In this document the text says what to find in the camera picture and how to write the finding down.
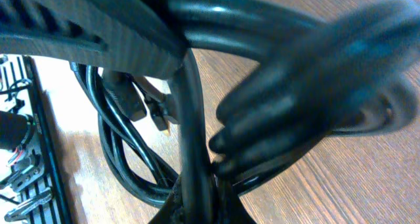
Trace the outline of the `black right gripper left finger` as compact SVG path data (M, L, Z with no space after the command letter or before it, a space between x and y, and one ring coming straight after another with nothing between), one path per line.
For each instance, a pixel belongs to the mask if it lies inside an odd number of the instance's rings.
M1 52L168 79L187 44L141 0L1 0Z

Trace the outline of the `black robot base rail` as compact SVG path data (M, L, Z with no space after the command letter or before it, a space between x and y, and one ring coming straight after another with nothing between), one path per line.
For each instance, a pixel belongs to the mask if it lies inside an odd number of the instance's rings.
M1 222L72 222L30 56L1 55Z

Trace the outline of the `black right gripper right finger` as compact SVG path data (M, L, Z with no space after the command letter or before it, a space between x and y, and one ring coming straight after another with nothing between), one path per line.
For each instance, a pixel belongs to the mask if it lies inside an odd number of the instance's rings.
M164 223L235 223L255 224L231 184L218 181L211 191L200 194L187 191L179 177L163 207L152 218L152 224Z

